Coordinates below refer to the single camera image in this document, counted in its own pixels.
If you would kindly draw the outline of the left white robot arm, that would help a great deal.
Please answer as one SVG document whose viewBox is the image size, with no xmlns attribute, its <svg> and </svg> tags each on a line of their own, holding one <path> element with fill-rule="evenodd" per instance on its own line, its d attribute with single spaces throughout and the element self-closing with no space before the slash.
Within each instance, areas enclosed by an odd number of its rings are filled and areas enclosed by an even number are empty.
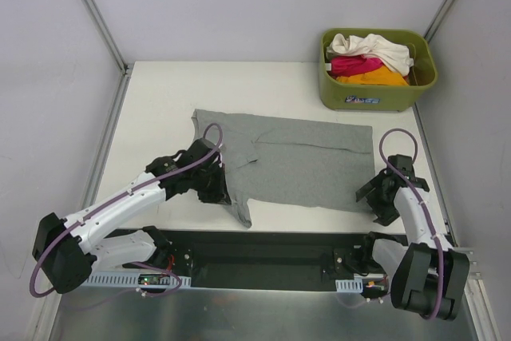
<svg viewBox="0 0 511 341">
<path fill-rule="evenodd" d="M 206 204 L 230 204 L 221 160 L 222 144 L 204 137 L 186 150 L 158 157 L 128 186 L 111 197 L 63 218 L 43 217 L 33 247 L 36 267 L 30 294 L 41 297 L 35 282 L 44 272 L 50 292 L 65 294 L 80 287 L 101 268 L 139 264 L 164 274 L 179 265 L 176 250 L 154 226 L 125 236 L 111 234 L 135 216 L 174 196 L 193 190 Z"/>
</svg>

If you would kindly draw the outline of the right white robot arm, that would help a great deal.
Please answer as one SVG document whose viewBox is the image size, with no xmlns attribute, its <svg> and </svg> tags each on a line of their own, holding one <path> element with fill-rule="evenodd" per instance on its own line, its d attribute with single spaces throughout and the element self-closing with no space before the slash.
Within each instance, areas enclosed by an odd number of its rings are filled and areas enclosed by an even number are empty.
<svg viewBox="0 0 511 341">
<path fill-rule="evenodd" d="M 434 226 L 429 191 L 426 180 L 415 175 L 412 157 L 388 157 L 387 167 L 355 197 L 368 203 L 378 224 L 402 220 L 406 240 L 369 232 L 344 265 L 359 275 L 385 274 L 395 308 L 452 321 L 458 316 L 470 262 Z"/>
</svg>

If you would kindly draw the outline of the grey t shirt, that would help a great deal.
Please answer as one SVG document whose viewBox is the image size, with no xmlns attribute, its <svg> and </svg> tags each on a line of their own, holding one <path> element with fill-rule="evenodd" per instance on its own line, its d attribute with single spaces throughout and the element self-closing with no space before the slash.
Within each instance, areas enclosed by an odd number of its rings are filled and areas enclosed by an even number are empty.
<svg viewBox="0 0 511 341">
<path fill-rule="evenodd" d="M 369 213 L 355 193 L 375 175 L 373 129 L 197 109 L 197 137 L 221 141 L 224 209 L 252 226 L 249 200 Z"/>
</svg>

